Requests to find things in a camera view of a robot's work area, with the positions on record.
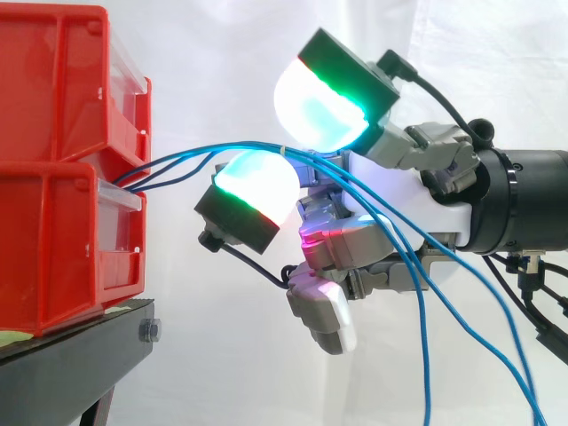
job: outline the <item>bolt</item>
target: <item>bolt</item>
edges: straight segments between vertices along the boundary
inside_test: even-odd
[[[140,324],[140,341],[146,343],[160,342],[162,322],[159,319],[144,319]]]

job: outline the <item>cable connector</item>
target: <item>cable connector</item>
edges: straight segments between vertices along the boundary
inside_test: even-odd
[[[558,304],[562,307],[562,314],[568,318],[568,297],[562,297]]]
[[[405,59],[402,59],[395,51],[387,50],[376,65],[390,78],[401,78],[407,82],[413,82],[418,76],[418,71]]]

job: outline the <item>red storage bin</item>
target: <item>red storage bin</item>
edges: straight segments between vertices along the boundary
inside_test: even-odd
[[[0,3],[0,161],[113,181],[150,159],[150,93],[102,7]]]
[[[144,198],[89,164],[0,162],[0,200],[0,330],[42,335],[144,290]]]

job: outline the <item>black cable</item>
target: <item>black cable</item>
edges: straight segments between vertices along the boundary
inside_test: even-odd
[[[533,304],[533,292],[523,292],[521,294],[521,298],[523,299],[523,302],[525,302],[526,310],[544,325],[544,329],[552,327],[552,323]]]
[[[558,266],[557,264],[549,264],[548,262],[545,262],[544,269],[546,271],[551,271],[553,273],[557,273],[558,275],[562,275],[565,278],[568,278],[568,269],[563,268],[562,266]]]
[[[288,284],[288,281],[290,281],[290,273],[295,271],[296,268],[297,265],[295,264],[287,264],[282,268],[282,271],[280,271],[280,277],[282,278],[282,282],[284,282],[284,284]]]
[[[457,109],[455,109],[452,103],[438,89],[436,89],[419,75],[414,75],[412,81],[422,87],[427,93],[429,93],[452,116],[458,126],[460,126],[463,131],[471,136],[473,147],[476,151],[493,147],[492,139],[482,138],[473,129],[471,129],[471,127],[466,123],[460,113],[458,113]]]
[[[271,273],[269,273],[268,271],[265,270],[265,268],[263,268],[260,264],[258,264],[257,262],[255,262],[254,260],[252,260],[250,257],[248,257],[247,255],[241,253],[239,250],[237,250],[236,248],[233,248],[227,244],[223,244],[221,246],[221,249],[226,251],[227,253],[229,253],[230,255],[235,256],[237,259],[241,260],[242,262],[244,262],[245,264],[247,264],[248,266],[250,266],[251,268],[253,268],[255,271],[257,271],[258,273],[260,273],[263,277],[265,277],[267,280],[269,280],[272,284],[274,284],[275,286],[279,287],[279,288],[283,288],[283,289],[288,289],[288,284],[284,283],[282,281],[280,281],[278,278],[276,278],[274,275],[272,275]]]
[[[150,182],[151,180],[156,179],[157,177],[159,177],[160,175],[163,175],[166,171],[173,169],[174,167],[178,166],[179,164],[181,164],[182,162],[186,161],[187,157],[179,157],[177,160],[175,160],[174,162],[171,162],[170,164],[168,164],[167,166],[159,169],[158,171],[156,171],[155,173],[152,173],[151,175],[149,175],[148,177],[145,177],[144,179],[138,181],[135,184],[132,184],[130,186],[126,186],[124,189],[126,191],[133,191],[134,189],[136,189],[137,187],[142,186],[143,184],[147,184],[148,182]]]
[[[209,153],[209,155],[207,155],[207,157],[205,157],[203,159],[203,161],[201,161],[195,169],[193,169],[189,173],[185,174],[184,176],[176,177],[175,179],[171,179],[171,180],[166,180],[165,182],[160,182],[159,184],[146,185],[146,186],[137,186],[136,185],[136,187],[133,188],[131,191],[133,193],[141,193],[143,191],[148,191],[148,190],[154,189],[154,188],[161,188],[163,186],[178,184],[179,182],[182,182],[186,179],[189,179],[193,175],[196,175],[197,173],[199,173],[201,171],[201,169],[203,169],[205,167],[205,165],[217,154],[218,154],[218,152]],[[155,178],[155,176],[150,175],[147,178]]]
[[[539,320],[539,318],[537,316],[535,316],[533,313],[531,313],[527,309],[527,307],[523,305],[523,302],[520,301],[520,299],[517,297],[517,295],[515,294],[513,289],[509,286],[507,281],[505,281],[505,279],[503,278],[501,273],[497,270],[497,267],[492,262],[491,258],[489,256],[482,256],[482,258],[485,261],[485,263],[487,264],[487,267],[490,269],[491,273],[494,275],[495,279],[497,279],[499,284],[501,284],[501,287],[503,287],[503,290],[505,290],[505,293],[507,293],[507,296],[510,297],[510,299],[517,306],[519,311],[521,311],[523,313],[523,315],[525,315],[525,317],[529,321],[531,321],[532,324],[535,327],[537,327],[539,330],[546,329],[547,324],[544,323],[544,321]]]
[[[492,255],[489,255],[489,257],[490,257],[491,259],[496,260],[496,261],[499,262],[500,264],[504,264],[505,266],[509,266],[509,267],[512,267],[512,266],[513,266],[513,264],[512,264],[508,259],[506,259],[506,258],[503,257],[503,256],[499,256],[499,255],[497,255],[497,254],[492,254]]]
[[[559,303],[562,302],[562,297],[552,288],[543,285],[540,289],[544,291],[547,295],[552,297],[554,300],[556,300],[557,302]]]

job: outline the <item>white backdrop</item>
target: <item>white backdrop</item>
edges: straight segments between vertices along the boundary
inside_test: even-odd
[[[101,3],[153,80],[154,157],[241,139],[294,145],[273,112],[273,87],[318,26],[363,59],[378,59],[386,48],[408,56],[465,117],[491,119],[499,146],[566,148],[568,3],[562,0]],[[449,120],[419,90],[405,86],[403,94],[395,122]],[[109,425],[422,424],[415,296],[382,292],[353,304],[359,348],[350,356],[325,355],[291,315],[282,291],[197,243],[203,223],[193,206],[211,170],[148,194],[145,296],[156,298],[163,335],[153,355],[117,386]],[[301,261],[298,225],[292,215],[260,258],[268,269]],[[460,274],[441,266],[434,278],[466,319],[517,360],[497,304]],[[558,290],[562,284],[552,280]],[[432,424],[530,424],[505,367],[462,332],[433,294],[426,299]],[[552,302],[536,303],[562,322]],[[516,318],[548,424],[563,425],[568,367]]]

